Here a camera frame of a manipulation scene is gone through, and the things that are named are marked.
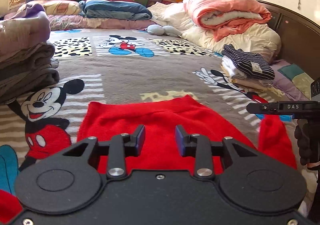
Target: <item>circular plate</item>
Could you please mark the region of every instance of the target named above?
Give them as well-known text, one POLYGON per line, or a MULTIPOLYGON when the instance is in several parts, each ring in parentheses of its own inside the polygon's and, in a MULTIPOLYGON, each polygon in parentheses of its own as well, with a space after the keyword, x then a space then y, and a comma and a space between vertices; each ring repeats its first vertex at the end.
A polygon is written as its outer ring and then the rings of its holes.
POLYGON ((239 158, 227 168, 219 185, 223 193, 242 208, 277 213, 296 207, 306 193, 306 182, 296 170, 273 159, 239 158))
POLYGON ((15 191, 20 202, 40 213, 61 214, 78 209, 98 192, 98 172, 77 157, 42 160, 18 175, 15 191))

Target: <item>pink comforter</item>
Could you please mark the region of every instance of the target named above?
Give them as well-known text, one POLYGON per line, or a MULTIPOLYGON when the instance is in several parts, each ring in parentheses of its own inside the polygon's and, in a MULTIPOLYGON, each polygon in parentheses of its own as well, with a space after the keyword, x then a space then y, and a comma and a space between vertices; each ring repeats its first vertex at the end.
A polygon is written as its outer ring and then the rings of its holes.
POLYGON ((48 15, 51 31, 77 28, 145 29, 156 23, 151 20, 124 20, 114 18, 84 18, 83 16, 48 15))
POLYGON ((216 41, 229 34, 242 34, 254 23, 264 24, 271 19, 271 13, 256 0, 183 0, 183 4, 196 25, 213 30, 213 37, 216 41), (215 26, 201 22, 201 17, 209 12, 219 14, 233 10, 260 14, 262 20, 234 18, 215 26))

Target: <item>patterned pillow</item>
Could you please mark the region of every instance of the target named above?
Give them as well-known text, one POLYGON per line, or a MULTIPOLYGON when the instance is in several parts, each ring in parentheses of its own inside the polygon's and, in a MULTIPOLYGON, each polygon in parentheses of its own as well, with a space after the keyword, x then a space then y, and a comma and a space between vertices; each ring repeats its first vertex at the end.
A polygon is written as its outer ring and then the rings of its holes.
POLYGON ((274 61, 271 68, 275 72, 272 83, 284 91, 293 100, 311 99, 310 85, 313 79, 296 64, 285 60, 274 61))
POLYGON ((27 5, 32 5, 36 3, 41 4, 44 7, 45 13, 47 15, 71 16, 78 15, 81 12, 79 3, 70 0, 34 0, 22 5, 18 9, 18 12, 24 10, 27 5))

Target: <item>orange blanket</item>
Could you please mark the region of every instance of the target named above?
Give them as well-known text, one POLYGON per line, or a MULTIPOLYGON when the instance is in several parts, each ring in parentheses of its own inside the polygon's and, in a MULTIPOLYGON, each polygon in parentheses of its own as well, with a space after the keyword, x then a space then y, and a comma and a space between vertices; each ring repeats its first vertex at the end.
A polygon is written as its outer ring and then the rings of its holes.
POLYGON ((271 19, 271 13, 256 0, 183 0, 183 4, 185 11, 196 25, 213 30, 215 41, 229 34, 242 34, 254 23, 264 24, 271 19), (219 25, 206 25, 201 21, 201 18, 208 13, 221 17, 223 13, 234 10, 257 13, 262 20, 233 18, 219 25))

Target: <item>mickey mouse hand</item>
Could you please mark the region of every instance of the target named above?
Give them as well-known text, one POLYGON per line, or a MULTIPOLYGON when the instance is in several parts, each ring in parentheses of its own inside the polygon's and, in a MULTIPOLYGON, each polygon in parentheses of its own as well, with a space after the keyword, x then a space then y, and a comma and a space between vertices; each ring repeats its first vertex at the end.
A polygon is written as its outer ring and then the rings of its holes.
POLYGON ((201 68, 201 71, 196 71, 196 75, 208 83, 217 84, 217 82, 209 76, 208 71, 203 67, 201 68))
POLYGON ((6 100, 3 102, 4 105, 8 105, 8 104, 11 104, 12 102, 14 102, 17 98, 12 98, 12 99, 9 99, 9 100, 6 100))

